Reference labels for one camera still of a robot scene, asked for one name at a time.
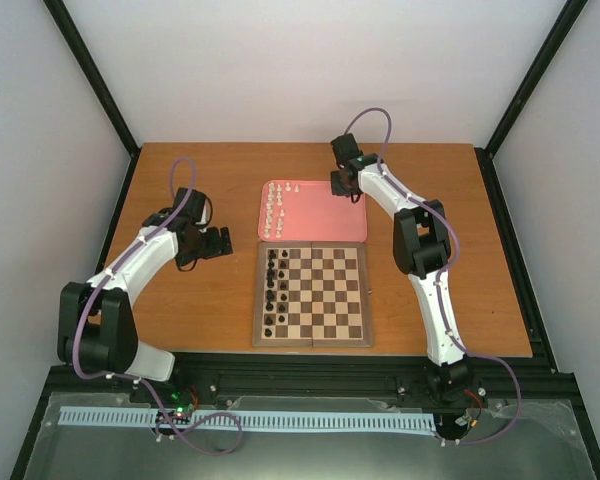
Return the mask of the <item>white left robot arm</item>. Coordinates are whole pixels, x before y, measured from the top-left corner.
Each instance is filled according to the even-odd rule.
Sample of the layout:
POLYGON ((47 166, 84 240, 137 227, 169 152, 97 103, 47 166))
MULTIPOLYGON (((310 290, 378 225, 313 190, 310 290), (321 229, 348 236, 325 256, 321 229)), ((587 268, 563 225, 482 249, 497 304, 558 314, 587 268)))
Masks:
POLYGON ((173 205, 151 214, 132 243, 108 267, 84 283, 61 291, 57 355, 84 377, 126 375, 153 380, 166 402, 181 400, 188 378, 175 357, 139 340, 132 307, 167 263, 191 271, 200 260, 232 253, 229 230, 210 225, 207 195, 180 188, 173 205))

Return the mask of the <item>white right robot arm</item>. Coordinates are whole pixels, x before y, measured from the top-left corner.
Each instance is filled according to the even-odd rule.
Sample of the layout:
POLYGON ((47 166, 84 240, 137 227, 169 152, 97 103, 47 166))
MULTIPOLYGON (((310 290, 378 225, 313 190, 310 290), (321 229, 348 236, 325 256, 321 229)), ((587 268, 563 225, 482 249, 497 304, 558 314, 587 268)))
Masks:
POLYGON ((393 220, 393 258, 415 291, 425 326, 428 389, 435 403, 449 404, 470 386, 471 371, 450 295, 455 235, 444 208, 413 193, 376 154, 365 155, 352 134, 340 135, 330 145, 337 167, 331 173, 332 193, 353 200, 370 197, 393 220))

